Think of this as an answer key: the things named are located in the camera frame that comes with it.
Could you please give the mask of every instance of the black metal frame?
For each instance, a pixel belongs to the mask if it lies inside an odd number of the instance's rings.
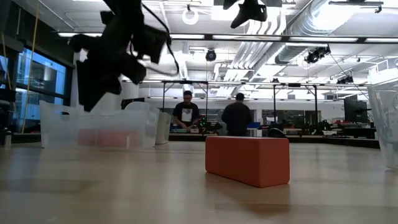
[[[178,83],[178,84],[181,84],[181,85],[184,85],[184,84],[189,84],[189,85],[193,85],[193,84],[204,84],[204,85],[206,85],[206,118],[207,118],[207,110],[208,110],[208,90],[209,90],[209,83],[208,83],[208,81],[190,81],[190,80],[163,80],[162,81],[162,83],[163,83],[163,102],[162,102],[162,112],[164,112],[164,103],[165,103],[165,94],[166,94],[166,92],[171,88],[171,86],[168,88],[168,89],[166,89],[166,84],[167,83],[173,83],[173,85],[174,84],[176,84],[176,83]]]

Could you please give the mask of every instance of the computer monitor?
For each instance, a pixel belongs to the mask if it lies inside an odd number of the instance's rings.
[[[352,123],[367,123],[368,108],[366,102],[344,99],[345,121]]]

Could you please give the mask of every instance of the ceiling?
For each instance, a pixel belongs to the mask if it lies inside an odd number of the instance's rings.
[[[35,1],[33,0],[13,0],[24,9],[34,14]],[[59,32],[102,32],[103,25],[101,23],[99,12],[107,10],[108,7],[103,2],[85,2],[74,0],[39,0],[39,17],[42,21],[53,27]],[[290,21],[310,0],[295,0],[296,5],[285,11],[287,14],[287,21]],[[199,20],[194,25],[188,25],[182,21],[183,10],[185,5],[168,5],[167,2],[163,5],[165,15],[162,14],[161,5],[158,1],[146,1],[149,6],[166,24],[169,25],[171,33],[212,33],[212,34],[243,34],[248,31],[249,26],[241,26],[237,29],[229,27],[231,21],[214,21],[211,20],[210,12],[213,0],[201,1],[203,6],[192,8],[198,9]],[[146,24],[163,29],[161,25],[148,13],[145,13]],[[338,15],[330,15],[332,21]],[[374,8],[361,9],[354,14],[347,22],[337,28],[331,35],[382,35],[382,36],[396,36],[398,35],[398,9],[385,8],[379,14],[374,13]],[[239,51],[241,42],[216,42],[216,41],[185,41],[190,47],[203,47],[204,49],[214,48],[218,53],[218,58],[225,62],[230,62],[234,59],[235,54]],[[184,42],[174,41],[173,50],[178,51],[182,49]],[[398,55],[398,46],[396,45],[350,45],[350,44],[331,44],[332,55],[339,63],[331,57],[324,58],[316,65],[307,67],[303,65],[303,57],[299,57],[293,66],[285,67],[283,72],[284,77],[325,77],[341,73],[341,70],[349,70],[351,68],[358,68],[355,71],[357,77],[366,78],[369,66],[374,63],[383,61],[383,57]],[[187,61],[188,70],[208,70],[213,71],[216,63],[220,61],[207,63],[204,52],[194,51],[196,57]]]

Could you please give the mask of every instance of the plastic container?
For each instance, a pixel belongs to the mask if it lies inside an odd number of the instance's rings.
[[[83,113],[41,101],[40,114],[43,147],[132,149],[155,145],[159,110],[148,103],[133,102],[125,110]]]
[[[398,169],[398,80],[368,87],[374,125],[385,165]]]
[[[159,121],[157,123],[156,144],[165,144],[169,141],[171,115],[168,113],[159,113]]]

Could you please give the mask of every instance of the dark jacket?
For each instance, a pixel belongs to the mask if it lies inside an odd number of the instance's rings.
[[[237,136],[244,136],[248,129],[248,124],[252,122],[250,109],[240,102],[228,105],[221,119],[226,123],[229,135]]]

